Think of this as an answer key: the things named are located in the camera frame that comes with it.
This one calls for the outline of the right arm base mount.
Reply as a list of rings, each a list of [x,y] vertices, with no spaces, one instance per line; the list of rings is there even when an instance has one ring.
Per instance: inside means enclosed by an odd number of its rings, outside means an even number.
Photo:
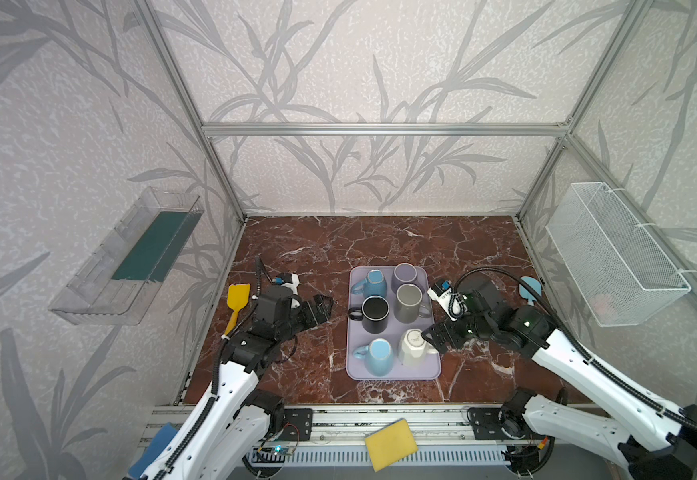
[[[545,439],[532,430],[525,420],[512,412],[505,413],[502,407],[470,407],[467,421],[476,440],[506,440],[540,443]]]

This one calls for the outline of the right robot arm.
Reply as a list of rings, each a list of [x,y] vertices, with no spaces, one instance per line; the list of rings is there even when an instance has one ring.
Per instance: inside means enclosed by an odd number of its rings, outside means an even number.
[[[423,336],[438,352],[488,339],[554,372],[594,401],[596,416],[519,389],[502,405],[499,423],[510,437],[526,432],[574,443],[628,470],[634,479],[697,478],[697,406],[680,407],[648,392],[580,346],[552,314],[512,308],[490,283],[467,294],[450,285],[428,296],[448,315]]]

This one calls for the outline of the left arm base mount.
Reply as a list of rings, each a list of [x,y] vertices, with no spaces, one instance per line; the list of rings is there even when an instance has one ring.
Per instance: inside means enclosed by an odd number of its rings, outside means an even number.
[[[284,408],[272,416],[268,440],[302,442],[312,437],[314,410],[312,408]]]

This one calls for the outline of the lavender mug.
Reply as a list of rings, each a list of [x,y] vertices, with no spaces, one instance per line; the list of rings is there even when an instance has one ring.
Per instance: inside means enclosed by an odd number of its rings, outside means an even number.
[[[392,273],[391,284],[392,292],[394,293],[397,293],[403,285],[407,284],[422,287],[423,280],[420,268],[410,263],[401,263],[396,265]]]

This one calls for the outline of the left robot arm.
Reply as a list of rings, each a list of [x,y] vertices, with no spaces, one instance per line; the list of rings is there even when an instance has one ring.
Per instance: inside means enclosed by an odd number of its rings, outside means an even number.
[[[212,381],[176,435],[152,458],[142,479],[226,479],[260,442],[284,429],[284,400],[258,389],[282,344],[325,324],[334,298],[304,300],[273,285],[222,340]]]

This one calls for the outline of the grey mug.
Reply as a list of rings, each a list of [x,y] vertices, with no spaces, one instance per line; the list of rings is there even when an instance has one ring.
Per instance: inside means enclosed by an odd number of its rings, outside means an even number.
[[[396,298],[394,314],[401,323],[411,324],[419,318],[432,317],[432,309],[424,304],[424,294],[415,284],[401,285]]]

